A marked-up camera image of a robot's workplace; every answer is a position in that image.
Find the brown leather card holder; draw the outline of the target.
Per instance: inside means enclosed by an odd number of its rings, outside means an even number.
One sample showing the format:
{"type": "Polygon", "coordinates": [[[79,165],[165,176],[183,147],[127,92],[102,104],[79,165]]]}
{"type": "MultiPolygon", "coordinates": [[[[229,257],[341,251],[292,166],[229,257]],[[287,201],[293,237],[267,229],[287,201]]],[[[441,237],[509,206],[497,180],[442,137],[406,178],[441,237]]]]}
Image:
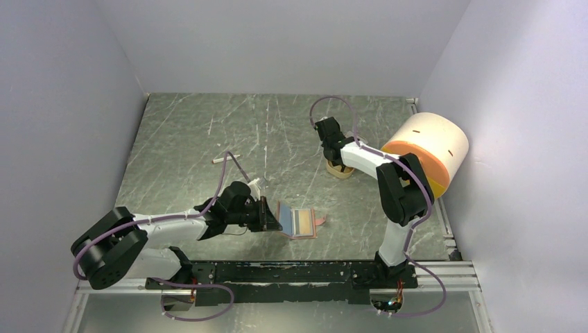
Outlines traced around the brown leather card holder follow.
{"type": "Polygon", "coordinates": [[[327,216],[317,217],[313,208],[295,209],[279,202],[277,220],[282,227],[281,233],[289,239],[315,239],[317,227],[327,221],[327,216]]]}

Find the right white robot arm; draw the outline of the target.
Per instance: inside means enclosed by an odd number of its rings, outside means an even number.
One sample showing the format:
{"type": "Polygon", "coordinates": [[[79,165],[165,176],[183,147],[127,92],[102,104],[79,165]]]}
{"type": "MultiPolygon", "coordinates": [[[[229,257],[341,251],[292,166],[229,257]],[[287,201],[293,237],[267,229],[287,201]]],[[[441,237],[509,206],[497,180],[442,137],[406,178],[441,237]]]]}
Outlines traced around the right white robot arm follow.
{"type": "Polygon", "coordinates": [[[312,122],[322,142],[323,155],[334,166],[356,169],[377,180],[382,210],[388,220],[376,259],[374,279],[391,287],[401,277],[408,260],[414,225],[429,217],[433,192],[421,162],[413,153],[384,153],[353,137],[347,137],[333,118],[312,122]]]}

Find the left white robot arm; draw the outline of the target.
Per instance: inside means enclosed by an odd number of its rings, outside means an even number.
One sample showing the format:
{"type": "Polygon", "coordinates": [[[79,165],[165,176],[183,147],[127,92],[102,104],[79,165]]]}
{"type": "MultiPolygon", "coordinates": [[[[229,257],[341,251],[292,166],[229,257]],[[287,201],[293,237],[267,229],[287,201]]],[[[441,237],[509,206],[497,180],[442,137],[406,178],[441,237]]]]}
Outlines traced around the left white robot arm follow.
{"type": "Polygon", "coordinates": [[[254,183],[234,181],[183,212],[143,215],[115,207],[72,244],[73,273],[95,290],[125,278],[168,282],[181,289],[198,277],[178,243],[211,239],[230,225],[251,232],[283,229],[254,183]]]}

